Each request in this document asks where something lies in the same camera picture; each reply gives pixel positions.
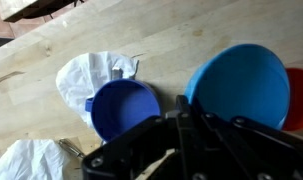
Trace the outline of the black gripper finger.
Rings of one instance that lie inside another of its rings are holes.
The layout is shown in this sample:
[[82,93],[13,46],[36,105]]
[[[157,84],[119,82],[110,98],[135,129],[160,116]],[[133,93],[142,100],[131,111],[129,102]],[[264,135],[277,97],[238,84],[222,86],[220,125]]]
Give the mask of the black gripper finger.
[[185,167],[200,167],[203,165],[200,135],[195,127],[192,108],[184,95],[176,97],[176,108],[179,110],[177,128],[182,162]]

